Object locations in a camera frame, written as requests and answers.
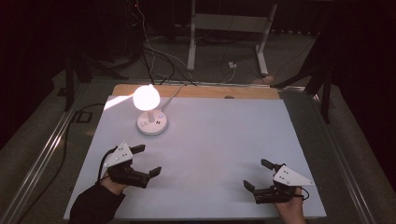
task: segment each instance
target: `hand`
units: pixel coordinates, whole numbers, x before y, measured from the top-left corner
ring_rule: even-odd
[[[113,182],[111,180],[111,178],[108,176],[107,171],[103,175],[103,178],[100,181],[100,185],[102,185],[103,187],[107,188],[108,190],[110,190],[115,195],[120,195],[123,192],[123,190],[126,189],[126,187],[128,187],[127,185],[122,185],[122,184]]]
[[[300,187],[297,187],[294,194],[301,195]],[[286,224],[305,224],[303,213],[303,198],[292,197],[287,203],[275,203],[277,212]]]

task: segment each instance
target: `person's right hand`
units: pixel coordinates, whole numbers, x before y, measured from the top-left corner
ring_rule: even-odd
[[[302,190],[297,187],[294,194],[301,195]],[[277,212],[285,224],[305,224],[303,213],[303,198],[292,197],[287,203],[275,203]]]

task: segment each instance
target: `white lamp base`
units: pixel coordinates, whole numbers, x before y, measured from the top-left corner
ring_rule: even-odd
[[[152,122],[150,122],[149,113],[151,113]],[[161,110],[150,110],[143,112],[137,119],[137,129],[144,135],[158,135],[162,133],[167,126],[167,119]]]

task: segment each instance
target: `glowing lamp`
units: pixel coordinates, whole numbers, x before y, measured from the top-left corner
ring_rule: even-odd
[[[167,125],[167,119],[161,109],[155,109],[161,98],[154,86],[141,86],[134,92],[134,106],[144,111],[137,119],[137,128],[144,135],[158,135]]]

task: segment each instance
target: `person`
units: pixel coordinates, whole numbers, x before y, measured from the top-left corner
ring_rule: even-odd
[[[100,183],[78,195],[70,210],[69,224],[105,224],[111,221],[125,198],[127,185],[113,182],[105,172]],[[296,188],[296,195],[302,194]],[[287,203],[275,203],[276,210],[285,224],[305,224],[303,198],[293,197]]]

